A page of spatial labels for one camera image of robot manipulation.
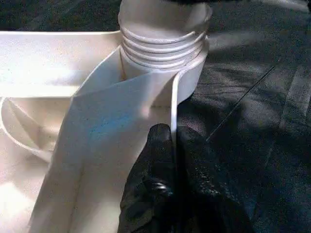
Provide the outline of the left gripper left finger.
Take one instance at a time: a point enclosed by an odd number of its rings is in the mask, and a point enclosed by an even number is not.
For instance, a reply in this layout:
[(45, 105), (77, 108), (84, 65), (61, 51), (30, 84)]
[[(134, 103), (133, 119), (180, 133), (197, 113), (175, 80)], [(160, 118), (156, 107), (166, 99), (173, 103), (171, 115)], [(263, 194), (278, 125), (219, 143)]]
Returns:
[(173, 233), (176, 230), (176, 165), (170, 127), (150, 128), (120, 202), (120, 233)]

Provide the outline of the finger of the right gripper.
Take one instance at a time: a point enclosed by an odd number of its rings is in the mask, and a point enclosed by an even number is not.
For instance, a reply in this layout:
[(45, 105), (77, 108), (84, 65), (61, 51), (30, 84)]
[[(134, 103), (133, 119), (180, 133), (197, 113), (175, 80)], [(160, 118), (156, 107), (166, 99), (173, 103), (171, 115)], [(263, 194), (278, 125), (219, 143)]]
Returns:
[(194, 5), (199, 3), (212, 3), (214, 0), (169, 0), (180, 5)]

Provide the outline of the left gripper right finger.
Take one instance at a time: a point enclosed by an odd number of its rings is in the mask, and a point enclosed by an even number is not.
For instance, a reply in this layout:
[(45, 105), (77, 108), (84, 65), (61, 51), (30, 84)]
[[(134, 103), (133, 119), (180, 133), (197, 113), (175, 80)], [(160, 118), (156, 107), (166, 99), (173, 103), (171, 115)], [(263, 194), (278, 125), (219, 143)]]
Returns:
[(251, 233), (253, 226), (219, 156), (192, 128), (177, 129), (188, 233)]

